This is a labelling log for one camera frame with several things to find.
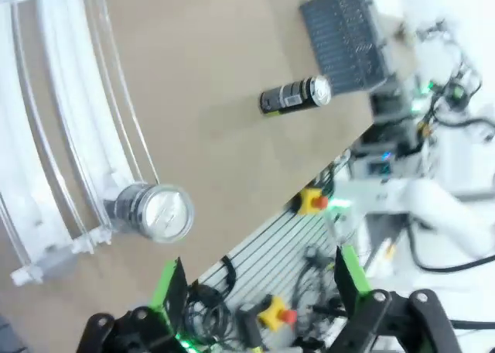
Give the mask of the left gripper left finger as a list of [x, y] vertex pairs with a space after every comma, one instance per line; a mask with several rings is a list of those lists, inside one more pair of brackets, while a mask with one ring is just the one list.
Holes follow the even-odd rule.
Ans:
[[177, 334], [189, 286], [181, 259], [168, 262], [150, 304], [121, 317], [99, 313], [84, 327], [78, 352], [185, 352]]

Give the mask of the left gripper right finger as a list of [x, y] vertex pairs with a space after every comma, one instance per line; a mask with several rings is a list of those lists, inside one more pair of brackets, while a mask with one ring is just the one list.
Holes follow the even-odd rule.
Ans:
[[371, 288], [351, 245], [336, 250], [334, 281], [347, 322], [329, 352], [370, 352], [378, 338], [395, 338], [406, 352], [460, 352], [461, 347], [436, 293], [409, 297]]

